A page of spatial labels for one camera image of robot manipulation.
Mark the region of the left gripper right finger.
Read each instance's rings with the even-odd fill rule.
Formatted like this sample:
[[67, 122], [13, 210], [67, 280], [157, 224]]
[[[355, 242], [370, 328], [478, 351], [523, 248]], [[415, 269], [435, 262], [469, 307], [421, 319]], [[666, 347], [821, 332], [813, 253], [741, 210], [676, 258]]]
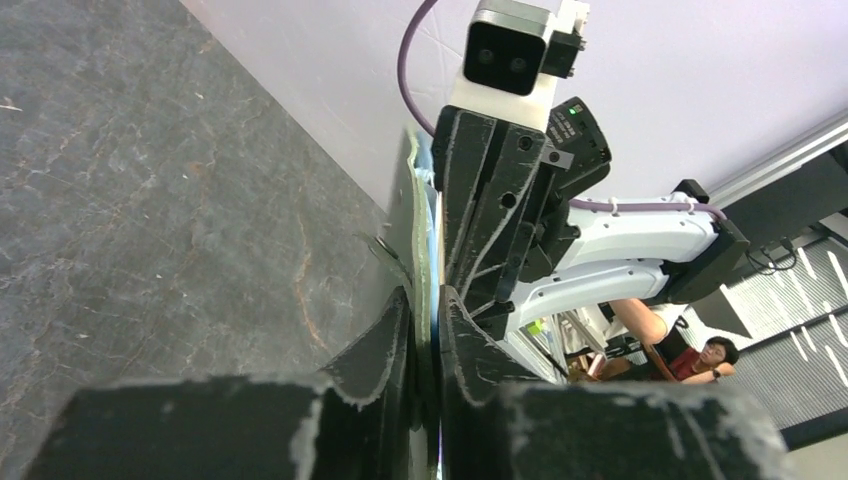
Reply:
[[443, 471], [447, 479], [555, 479], [555, 443], [525, 417], [557, 387], [513, 360], [452, 286], [439, 303]]

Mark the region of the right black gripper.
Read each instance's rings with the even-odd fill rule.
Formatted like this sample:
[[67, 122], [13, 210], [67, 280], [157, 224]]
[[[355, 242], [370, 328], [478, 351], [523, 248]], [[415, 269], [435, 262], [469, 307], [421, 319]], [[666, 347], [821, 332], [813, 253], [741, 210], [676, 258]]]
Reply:
[[555, 249], [574, 240], [561, 194], [571, 155], [541, 131], [452, 105], [432, 151], [446, 280], [471, 314], [490, 309], [490, 323], [505, 325], [517, 286], [550, 275], [562, 258]]

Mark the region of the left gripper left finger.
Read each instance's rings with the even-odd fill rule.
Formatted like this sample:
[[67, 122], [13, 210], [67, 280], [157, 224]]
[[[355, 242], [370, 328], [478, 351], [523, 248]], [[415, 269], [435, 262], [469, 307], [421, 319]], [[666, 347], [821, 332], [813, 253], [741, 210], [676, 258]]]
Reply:
[[402, 431], [410, 425], [414, 353], [410, 302], [393, 289], [376, 322], [321, 372], [332, 381], [323, 395], [324, 422]]

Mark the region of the light blue card holder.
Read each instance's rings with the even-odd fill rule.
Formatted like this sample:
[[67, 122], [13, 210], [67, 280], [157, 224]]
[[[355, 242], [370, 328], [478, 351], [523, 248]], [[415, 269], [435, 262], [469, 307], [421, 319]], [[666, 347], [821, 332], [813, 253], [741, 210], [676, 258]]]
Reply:
[[434, 177], [429, 136], [415, 127], [405, 128], [383, 232], [362, 237], [389, 278], [404, 287], [410, 302], [413, 479], [442, 477], [438, 419], [441, 194], [434, 187]]

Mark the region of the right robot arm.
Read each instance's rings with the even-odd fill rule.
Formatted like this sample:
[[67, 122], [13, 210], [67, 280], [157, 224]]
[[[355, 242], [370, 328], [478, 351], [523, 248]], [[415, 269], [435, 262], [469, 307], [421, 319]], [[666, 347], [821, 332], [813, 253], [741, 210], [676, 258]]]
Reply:
[[749, 247], [692, 180], [655, 200], [583, 199], [612, 154], [579, 98], [545, 131], [447, 106], [432, 152], [445, 279], [487, 331], [622, 298], [690, 304]]

